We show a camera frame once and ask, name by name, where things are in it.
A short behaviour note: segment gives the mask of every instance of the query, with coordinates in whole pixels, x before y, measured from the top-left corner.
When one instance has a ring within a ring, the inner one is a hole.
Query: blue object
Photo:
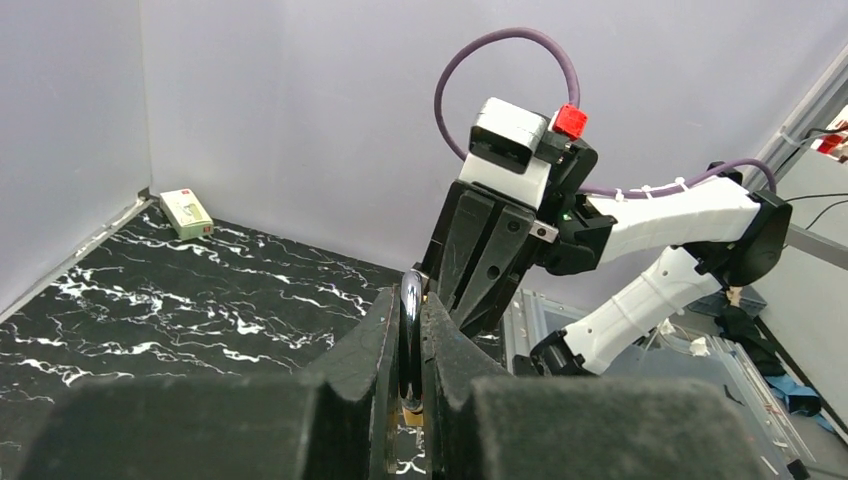
[[[821,411],[821,399],[815,390],[799,385],[789,375],[763,378],[771,385],[771,393],[786,405],[789,413],[813,417],[822,428],[831,433],[835,432],[830,422],[819,413]]]

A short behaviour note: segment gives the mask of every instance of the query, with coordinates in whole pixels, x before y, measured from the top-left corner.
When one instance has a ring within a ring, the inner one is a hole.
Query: small box
[[[180,240],[189,240],[211,235],[214,229],[212,217],[194,195],[184,188],[159,195],[159,205],[177,231]]]

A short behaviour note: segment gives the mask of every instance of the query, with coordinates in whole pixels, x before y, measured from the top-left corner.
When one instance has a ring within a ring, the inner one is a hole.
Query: marble surface
[[[293,372],[331,348],[398,272],[220,222],[179,242],[154,206],[0,324],[0,479],[85,377]],[[478,340],[491,355],[498,339]],[[400,427],[399,474],[424,473]]]

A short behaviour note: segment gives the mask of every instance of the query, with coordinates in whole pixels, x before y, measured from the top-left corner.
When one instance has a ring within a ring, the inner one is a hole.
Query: white backdrop
[[[150,183],[137,2],[0,2],[0,312]]]
[[[442,68],[506,26],[577,67],[592,183],[636,187],[755,154],[848,40],[840,0],[142,0],[154,190],[213,216],[395,268],[423,255],[460,163],[432,114]],[[448,85],[463,141],[489,96],[549,112],[547,52],[488,47]],[[651,261],[529,286],[592,308]]]

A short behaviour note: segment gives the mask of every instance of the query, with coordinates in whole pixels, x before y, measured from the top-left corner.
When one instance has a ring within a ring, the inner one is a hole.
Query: purple cable
[[[766,175],[766,179],[768,180],[769,190],[772,192],[777,192],[777,179],[774,178],[774,173],[765,163],[754,159],[754,158],[743,158],[741,160],[733,160],[730,162],[725,162],[715,168],[711,168],[706,172],[696,175],[684,182],[684,184],[691,188],[695,185],[703,182],[704,180],[712,177],[713,175],[719,174],[725,170],[729,170],[731,168],[740,167],[742,165],[750,165],[752,167],[757,167]],[[680,193],[683,191],[683,187],[680,185],[672,185],[665,188],[658,188],[656,190],[651,190],[650,195],[652,197],[666,197],[668,195],[673,195],[675,193]],[[600,188],[600,187],[592,187],[592,186],[583,186],[580,188],[580,193],[587,193],[592,195],[603,195],[605,197],[615,197],[618,194],[618,190],[614,188]],[[643,191],[621,191],[622,196],[624,198],[632,198],[632,199],[645,199],[648,198],[648,195]]]
[[[577,72],[574,70],[574,65],[571,63],[571,59],[568,58],[568,55],[562,47],[557,45],[551,37],[538,30],[525,27],[505,28],[503,30],[483,35],[477,40],[466,45],[465,48],[460,50],[451,59],[450,63],[448,63],[445,70],[442,72],[442,76],[439,77],[439,83],[436,84],[436,95],[433,98],[433,112],[436,114],[436,125],[439,127],[439,132],[441,132],[442,138],[445,139],[445,143],[448,144],[448,147],[450,147],[450,149],[453,150],[453,152],[463,162],[465,161],[465,157],[468,155],[468,152],[463,150],[463,148],[456,143],[456,140],[451,137],[450,132],[448,132],[448,127],[445,125],[445,118],[442,114],[442,96],[445,93],[445,85],[447,85],[448,79],[451,74],[453,74],[453,71],[456,70],[456,67],[458,67],[463,60],[468,58],[469,55],[479,50],[481,47],[507,38],[524,38],[531,40],[551,52],[551,55],[553,55],[557,63],[559,63],[562,73],[565,75],[565,83],[568,87],[568,102],[575,107],[580,107],[580,84],[577,81]]]

